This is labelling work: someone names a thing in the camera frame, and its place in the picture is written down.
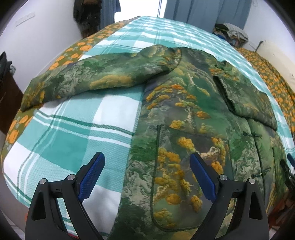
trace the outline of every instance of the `green floral jacket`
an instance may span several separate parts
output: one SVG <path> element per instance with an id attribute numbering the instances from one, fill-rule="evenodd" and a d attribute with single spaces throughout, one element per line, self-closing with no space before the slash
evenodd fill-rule
<path id="1" fill-rule="evenodd" d="M 267 213 L 273 209 L 286 191 L 280 168 L 286 156 L 268 97 L 235 67 L 203 51 L 154 45 L 57 67 L 32 80 L 21 110 L 138 84 L 145 85 L 142 109 L 109 239 L 190 239 L 211 206 L 189 167 L 196 151 L 218 174 L 254 178 Z"/>

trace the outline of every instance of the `brown furniture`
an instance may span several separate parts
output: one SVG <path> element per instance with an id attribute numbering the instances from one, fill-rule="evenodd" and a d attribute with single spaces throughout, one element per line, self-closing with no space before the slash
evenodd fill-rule
<path id="1" fill-rule="evenodd" d="M 22 102 L 23 93 L 7 72 L 0 83 L 0 131 L 5 135 Z"/>

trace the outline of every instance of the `striped fabric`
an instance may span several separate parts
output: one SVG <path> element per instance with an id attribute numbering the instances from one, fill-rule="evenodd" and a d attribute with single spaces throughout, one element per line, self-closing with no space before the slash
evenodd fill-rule
<path id="1" fill-rule="evenodd" d="M 139 52 L 154 44 L 203 50 L 238 68 L 268 95 L 286 153 L 295 152 L 283 113 L 264 81 L 244 57 L 213 34 L 181 22 L 140 17 L 99 42 L 81 59 L 98 54 Z M 29 206 L 41 178 L 64 179 L 101 151 L 106 156 L 106 165 L 83 205 L 98 231 L 108 236 L 118 212 L 131 138 L 141 109 L 142 90 L 142 85 L 93 90 L 67 100 L 46 103 L 36 110 L 33 120 L 4 161 L 5 180 L 16 198 Z M 59 203 L 67 229 L 75 234 L 63 201 Z"/>

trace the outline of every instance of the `blue curtain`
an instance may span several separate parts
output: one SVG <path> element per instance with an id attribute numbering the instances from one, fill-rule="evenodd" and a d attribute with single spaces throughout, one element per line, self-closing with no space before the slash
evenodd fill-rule
<path id="1" fill-rule="evenodd" d="M 119 0 L 102 0 L 100 11 L 100 29 L 115 23 L 115 13 L 121 11 Z"/>
<path id="2" fill-rule="evenodd" d="M 216 23 L 231 23 L 241 29 L 252 0 L 167 0 L 164 18 L 191 24 L 212 32 Z"/>

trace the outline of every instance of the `metal pin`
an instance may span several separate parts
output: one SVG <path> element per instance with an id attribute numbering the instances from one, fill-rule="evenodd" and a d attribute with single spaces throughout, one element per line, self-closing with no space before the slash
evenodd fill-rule
<path id="1" fill-rule="evenodd" d="M 68 176 L 68 180 L 74 180 L 75 179 L 75 175 L 74 174 L 70 174 L 69 176 Z"/>
<path id="2" fill-rule="evenodd" d="M 227 180 L 227 176 L 224 175 L 224 174 L 221 174 L 221 175 L 219 176 L 219 178 L 220 178 L 221 180 L 223 180 L 223 181 Z"/>
<path id="3" fill-rule="evenodd" d="M 46 183 L 46 178 L 42 178 L 40 181 L 39 181 L 40 184 L 44 184 Z"/>
<path id="4" fill-rule="evenodd" d="M 253 178 L 249 178 L 249 183 L 254 184 L 255 180 Z"/>

